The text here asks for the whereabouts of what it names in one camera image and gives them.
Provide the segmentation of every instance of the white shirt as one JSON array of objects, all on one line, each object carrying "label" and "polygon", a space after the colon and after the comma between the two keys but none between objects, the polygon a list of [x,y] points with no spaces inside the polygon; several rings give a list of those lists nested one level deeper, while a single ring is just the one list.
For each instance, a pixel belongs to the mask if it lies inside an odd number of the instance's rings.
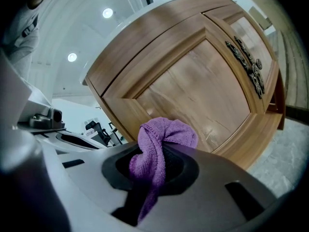
[{"label": "white shirt", "polygon": [[33,10],[25,4],[5,29],[2,48],[17,73],[28,80],[31,53],[39,43],[39,6]]}]

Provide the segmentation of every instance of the recessed light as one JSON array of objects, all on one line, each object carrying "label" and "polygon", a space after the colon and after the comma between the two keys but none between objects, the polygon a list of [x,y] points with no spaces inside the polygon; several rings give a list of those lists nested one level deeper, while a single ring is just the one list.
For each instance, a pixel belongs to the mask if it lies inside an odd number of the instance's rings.
[{"label": "recessed light", "polygon": [[103,14],[103,17],[104,17],[104,18],[110,18],[110,17],[112,16],[113,12],[112,12],[112,9],[107,8],[107,9],[105,9],[105,10],[103,11],[102,14]]},{"label": "recessed light", "polygon": [[74,62],[77,59],[77,55],[75,53],[70,53],[68,55],[68,61],[69,62]]}]

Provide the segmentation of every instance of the white ceiling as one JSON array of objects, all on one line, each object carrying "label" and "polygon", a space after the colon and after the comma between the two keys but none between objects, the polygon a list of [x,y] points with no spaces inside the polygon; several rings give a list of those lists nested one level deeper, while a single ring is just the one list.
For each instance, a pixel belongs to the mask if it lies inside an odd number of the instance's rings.
[{"label": "white ceiling", "polygon": [[[84,103],[91,92],[79,82],[82,68],[94,62],[106,36],[142,7],[141,0],[45,0],[29,82],[50,100],[80,96]],[[113,9],[111,18],[102,16],[105,8]],[[77,54],[75,62],[67,60],[71,52]]]}]

